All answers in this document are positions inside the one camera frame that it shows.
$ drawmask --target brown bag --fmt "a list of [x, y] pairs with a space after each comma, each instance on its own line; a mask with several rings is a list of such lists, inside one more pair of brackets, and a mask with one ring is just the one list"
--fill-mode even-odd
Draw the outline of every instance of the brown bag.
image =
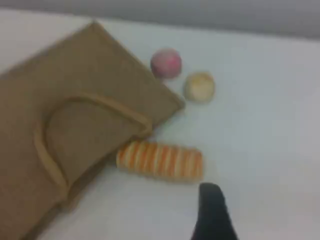
[[184, 103], [93, 23], [0, 77], [0, 239], [34, 237]]

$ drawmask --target white table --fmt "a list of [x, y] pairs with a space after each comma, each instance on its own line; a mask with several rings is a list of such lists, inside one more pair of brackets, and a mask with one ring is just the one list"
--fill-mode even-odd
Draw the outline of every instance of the white table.
[[[89, 18], [0, 10], [0, 70], [82, 27]], [[205, 181], [220, 184], [241, 240], [320, 239], [320, 42], [101, 19], [145, 64], [177, 49], [183, 73], [209, 70], [216, 95], [157, 130], [156, 139], [196, 146]], [[188, 240], [197, 185], [106, 169], [78, 208], [42, 240]]]

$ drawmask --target striped bread roll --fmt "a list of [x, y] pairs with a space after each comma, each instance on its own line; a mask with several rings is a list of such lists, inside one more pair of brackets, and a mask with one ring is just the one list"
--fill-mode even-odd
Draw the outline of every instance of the striped bread roll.
[[134, 141], [120, 149], [116, 165], [138, 174], [197, 181], [203, 177], [203, 156], [195, 148]]

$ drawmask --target toy fruit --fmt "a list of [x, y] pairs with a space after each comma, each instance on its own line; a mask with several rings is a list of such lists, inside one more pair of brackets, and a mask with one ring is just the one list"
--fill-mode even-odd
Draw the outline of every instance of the toy fruit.
[[152, 56], [150, 66], [156, 77], [172, 79], [181, 73], [182, 60], [176, 50], [164, 48]]
[[196, 72], [186, 78], [184, 96], [186, 99], [207, 103], [211, 101], [215, 93], [214, 78], [208, 72]]

